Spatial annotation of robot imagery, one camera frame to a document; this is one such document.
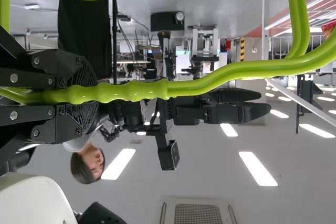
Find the lime green metal frame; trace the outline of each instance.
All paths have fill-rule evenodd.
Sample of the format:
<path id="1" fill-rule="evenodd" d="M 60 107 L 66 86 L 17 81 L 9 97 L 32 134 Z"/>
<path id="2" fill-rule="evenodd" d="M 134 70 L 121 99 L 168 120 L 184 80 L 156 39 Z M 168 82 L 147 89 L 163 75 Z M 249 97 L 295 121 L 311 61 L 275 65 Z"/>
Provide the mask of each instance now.
<path id="1" fill-rule="evenodd" d="M 0 0 L 0 26 L 2 26 L 8 33 L 11 28 L 10 11 L 11 0 Z"/>
<path id="2" fill-rule="evenodd" d="M 314 51 L 305 54 L 309 43 L 309 23 L 306 0 L 289 0 L 293 28 L 293 47 L 282 60 L 244 61 L 221 67 L 194 81 L 152 83 L 131 81 L 124 85 L 101 83 L 95 87 L 71 86 L 62 90 L 45 90 L 34 93 L 18 93 L 13 89 L 0 89 L 0 95 L 23 104 L 57 104 L 69 102 L 81 104 L 96 100 L 108 103 L 115 99 L 140 101 L 142 99 L 199 95 L 219 85 L 237 79 L 264 79 L 273 76 L 302 74 L 319 69 L 336 59 L 336 29 Z"/>

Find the black hair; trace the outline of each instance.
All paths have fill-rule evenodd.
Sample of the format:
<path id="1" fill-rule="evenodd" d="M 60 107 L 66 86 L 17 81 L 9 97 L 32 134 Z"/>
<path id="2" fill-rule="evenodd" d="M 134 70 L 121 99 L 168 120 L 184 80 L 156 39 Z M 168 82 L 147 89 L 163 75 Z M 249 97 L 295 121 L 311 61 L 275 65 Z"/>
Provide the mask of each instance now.
<path id="1" fill-rule="evenodd" d="M 101 151 L 101 154 L 104 159 L 103 169 L 102 169 L 102 173 L 103 173 L 105 170 L 105 156 L 104 156 L 102 149 L 99 149 L 99 150 Z M 71 173 L 73 177 L 75 178 L 75 180 L 77 180 L 81 184 L 88 185 L 88 184 L 91 184 L 91 183 L 94 183 L 100 180 L 100 177 L 97 178 L 96 180 L 94 179 L 90 168 L 84 163 L 83 159 L 78 153 L 72 154 L 71 160 L 70 160 L 70 169 L 71 169 Z"/>

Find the yellow and black striped post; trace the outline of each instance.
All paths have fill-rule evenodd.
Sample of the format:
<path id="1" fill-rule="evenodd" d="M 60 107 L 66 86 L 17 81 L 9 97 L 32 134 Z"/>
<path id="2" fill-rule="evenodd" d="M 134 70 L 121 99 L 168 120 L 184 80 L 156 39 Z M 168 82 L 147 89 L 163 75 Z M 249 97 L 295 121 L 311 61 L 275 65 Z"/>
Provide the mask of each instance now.
<path id="1" fill-rule="evenodd" d="M 245 38 L 242 37 L 240 39 L 240 61 L 244 61 L 245 59 Z"/>

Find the fluorescent light panel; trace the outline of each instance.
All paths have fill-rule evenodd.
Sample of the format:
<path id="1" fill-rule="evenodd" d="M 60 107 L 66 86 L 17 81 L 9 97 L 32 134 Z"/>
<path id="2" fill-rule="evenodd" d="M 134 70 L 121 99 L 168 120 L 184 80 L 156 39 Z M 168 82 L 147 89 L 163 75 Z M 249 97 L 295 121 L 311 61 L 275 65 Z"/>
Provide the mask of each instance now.
<path id="1" fill-rule="evenodd" d="M 228 123 L 222 123 L 221 125 L 222 130 L 224 131 L 226 136 L 229 137 L 235 137 L 238 136 L 238 133 L 235 131 L 235 129 L 231 126 L 231 124 Z"/>
<path id="2" fill-rule="evenodd" d="M 101 179 L 116 180 L 135 153 L 134 149 L 123 149 L 101 175 Z"/>
<path id="3" fill-rule="evenodd" d="M 301 128 L 304 128 L 307 131 L 310 131 L 310 132 L 312 132 L 312 133 L 314 133 L 316 135 L 322 136 L 324 138 L 334 138 L 335 137 L 333 134 L 330 134 L 330 133 L 328 133 L 328 132 L 326 132 L 324 130 L 316 128 L 315 126 L 312 126 L 312 125 L 310 125 L 308 123 L 301 123 L 301 124 L 299 124 L 299 126 Z"/>
<path id="4" fill-rule="evenodd" d="M 22 148 L 20 148 L 19 152 L 23 152 L 23 151 L 25 151 L 27 149 L 34 148 L 34 147 L 36 147 L 38 145 L 40 145 L 40 144 L 27 144 L 27 145 L 23 146 Z"/>
<path id="5" fill-rule="evenodd" d="M 335 99 L 327 98 L 327 97 L 317 97 L 317 99 L 322 100 L 322 101 L 328 101 L 328 102 L 334 102 L 335 101 Z"/>
<path id="6" fill-rule="evenodd" d="M 286 115 L 286 114 L 284 114 L 280 111 L 277 111 L 277 110 L 271 110 L 270 113 L 279 117 L 279 118 L 288 118 L 289 117 L 288 115 Z"/>
<path id="7" fill-rule="evenodd" d="M 278 99 L 281 100 L 281 101 L 285 101 L 285 102 L 290 102 L 291 101 L 291 99 L 288 98 L 288 97 L 278 97 Z"/>
<path id="8" fill-rule="evenodd" d="M 239 152 L 239 155 L 259 186 L 278 186 L 253 152 Z"/>

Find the screw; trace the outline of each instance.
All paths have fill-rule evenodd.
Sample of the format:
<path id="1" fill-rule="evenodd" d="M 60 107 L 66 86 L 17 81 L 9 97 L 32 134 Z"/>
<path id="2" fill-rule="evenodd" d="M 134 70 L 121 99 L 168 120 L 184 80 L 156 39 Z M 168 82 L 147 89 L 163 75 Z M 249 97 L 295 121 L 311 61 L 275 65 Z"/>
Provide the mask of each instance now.
<path id="1" fill-rule="evenodd" d="M 64 78 L 61 78 L 60 80 L 59 80 L 59 84 L 62 86 L 62 87 L 64 87 L 65 86 L 65 79 Z"/>
<path id="2" fill-rule="evenodd" d="M 34 63 L 35 65 L 39 65 L 40 64 L 40 59 L 38 57 L 34 58 Z"/>
<path id="3" fill-rule="evenodd" d="M 79 136 L 80 135 L 80 128 L 76 129 L 76 135 Z"/>
<path id="4" fill-rule="evenodd" d="M 19 76 L 17 76 L 17 74 L 15 74 L 15 73 L 11 74 L 11 82 L 12 83 L 17 82 L 18 79 L 19 79 Z"/>
<path id="5" fill-rule="evenodd" d="M 34 135 L 35 137 L 37 137 L 39 134 L 40 134 L 40 132 L 39 132 L 38 129 L 34 130 L 33 135 Z"/>
<path id="6" fill-rule="evenodd" d="M 12 120 L 16 120 L 17 117 L 18 117 L 18 114 L 17 114 L 16 111 L 12 111 L 12 113 L 11 113 L 11 115 L 10 115 L 9 117 L 10 117 L 10 119 L 12 119 Z"/>
<path id="7" fill-rule="evenodd" d="M 76 58 L 76 64 L 77 65 L 81 65 L 82 64 L 82 61 L 79 57 Z"/>
<path id="8" fill-rule="evenodd" d="M 64 110 L 64 108 L 61 107 L 61 108 L 59 109 L 58 113 L 59 113 L 60 115 L 65 115 L 65 110 Z"/>

